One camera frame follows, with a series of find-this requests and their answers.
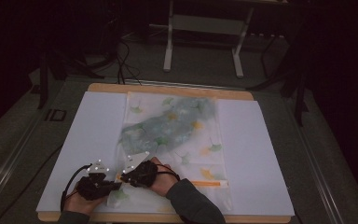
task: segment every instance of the hand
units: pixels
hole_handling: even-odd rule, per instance
[[[65,205],[63,206],[64,211],[78,212],[83,213],[87,216],[90,216],[94,209],[103,203],[106,200],[106,197],[96,199],[93,201],[88,201],[83,198],[76,190],[72,191],[65,200]]]
[[[171,166],[168,164],[164,165],[169,169],[164,166],[161,166],[162,165],[161,161],[159,161],[156,157],[153,157],[150,161],[152,161],[158,166],[158,172],[171,172],[170,170]],[[173,175],[168,175],[168,174],[157,175],[156,180],[153,183],[153,185],[150,187],[150,189],[155,191],[158,195],[165,197],[165,195],[167,195],[168,190],[170,190],[170,188],[174,184],[176,184],[176,182],[178,182],[178,180]]]

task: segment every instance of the white stand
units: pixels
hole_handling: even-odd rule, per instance
[[[238,35],[237,46],[232,50],[235,72],[238,78],[243,77],[240,52],[243,40],[249,27],[254,9],[249,8],[246,21],[222,20],[216,18],[204,18],[173,14],[173,0],[170,1],[170,12],[168,18],[168,43],[165,50],[164,72],[171,71],[172,64],[172,31],[187,30],[205,33],[216,33],[224,35]]]

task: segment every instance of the wooden board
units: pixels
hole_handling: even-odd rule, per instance
[[[129,91],[138,92],[153,92],[161,94],[172,94],[193,97],[216,97],[219,99],[231,100],[254,100],[253,95],[248,91],[220,91],[208,89],[196,89],[185,87],[156,87],[156,86],[134,86],[134,85],[116,85],[93,83],[89,85],[89,91],[99,92],[121,92],[127,93]]]

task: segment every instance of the dark background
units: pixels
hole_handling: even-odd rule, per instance
[[[84,34],[97,36],[85,37],[77,33],[68,13],[73,10],[70,1],[0,0],[0,117],[30,90],[27,75],[39,67],[40,39],[47,38],[72,57],[81,57],[85,47],[103,51],[95,47],[109,13],[101,8],[102,3],[89,8],[96,21],[82,21],[101,24],[84,26],[97,29],[83,30]],[[328,7],[308,17],[286,60],[296,63],[298,58],[305,58],[309,62],[305,65],[310,71],[306,85],[313,91],[358,182],[358,1],[320,1],[317,5]],[[147,36],[148,23],[166,24],[167,8],[168,1],[127,0],[119,18],[140,36]],[[215,10],[215,6],[201,8],[206,13]],[[261,7],[252,20],[251,32],[276,33],[276,16],[271,9]]]

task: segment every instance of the table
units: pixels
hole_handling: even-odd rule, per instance
[[[98,159],[103,159],[107,166],[113,164],[112,149],[117,144],[121,132],[128,91],[212,96],[220,99],[217,108],[220,111],[222,141],[227,148],[225,157],[230,161],[226,162],[226,168],[234,207],[233,210],[224,213],[227,223],[290,221],[294,209],[261,110],[258,103],[253,101],[251,93],[111,84],[92,84],[85,93],[36,208],[41,220],[58,219],[61,192],[77,168]],[[108,175],[107,178],[113,179],[114,175]],[[98,207],[91,216],[91,221],[98,222],[146,220],[181,222],[176,214],[146,214],[132,211],[118,213],[107,206]]]
[[[246,33],[254,13],[253,4],[281,4],[287,5],[286,0],[245,0],[238,1],[244,4],[250,4],[247,11],[247,16],[244,21],[237,20],[223,20],[216,18],[205,18],[197,16],[178,15],[173,13],[173,0],[170,1],[169,19],[168,19],[168,42],[165,50],[164,67],[165,72],[171,71],[172,64],[172,32],[173,29],[187,30],[205,33],[215,33],[224,35],[237,35],[239,37],[238,43],[235,48],[232,49],[232,57],[235,67],[235,72],[238,78],[243,77],[243,71],[241,66],[240,52],[243,41],[246,37]]]

